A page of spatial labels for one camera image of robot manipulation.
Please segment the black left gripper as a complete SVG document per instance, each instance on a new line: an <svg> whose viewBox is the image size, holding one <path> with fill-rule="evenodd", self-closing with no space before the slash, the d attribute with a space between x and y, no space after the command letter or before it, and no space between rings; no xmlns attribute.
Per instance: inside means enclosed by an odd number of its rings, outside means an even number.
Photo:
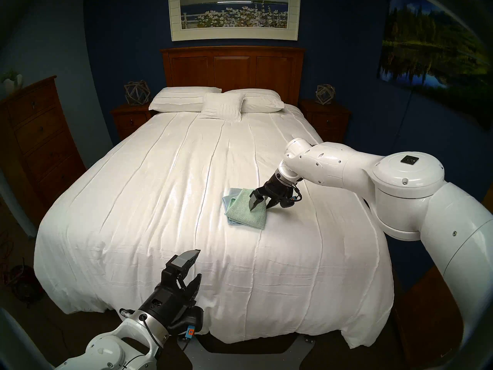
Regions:
<svg viewBox="0 0 493 370"><path fill-rule="evenodd" d="M198 273L187 287L184 285L183 278L186 278L200 251L189 250L173 256L172 270L162 271L161 282L141 306L141 311L152 316L163 327L176 323L187 308L196 304L195 299L199 292L202 274Z"/></svg>

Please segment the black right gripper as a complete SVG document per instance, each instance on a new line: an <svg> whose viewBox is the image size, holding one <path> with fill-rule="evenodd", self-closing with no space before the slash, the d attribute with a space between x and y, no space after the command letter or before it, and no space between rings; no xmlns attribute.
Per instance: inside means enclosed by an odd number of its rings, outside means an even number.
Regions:
<svg viewBox="0 0 493 370"><path fill-rule="evenodd" d="M262 187L252 191L248 203L249 210L253 211L257 205L264 202L265 197L270 199L266 203L266 209L272 208L280 202L291 200L293 197L292 182L286 180L280 172L275 172Z"/></svg>

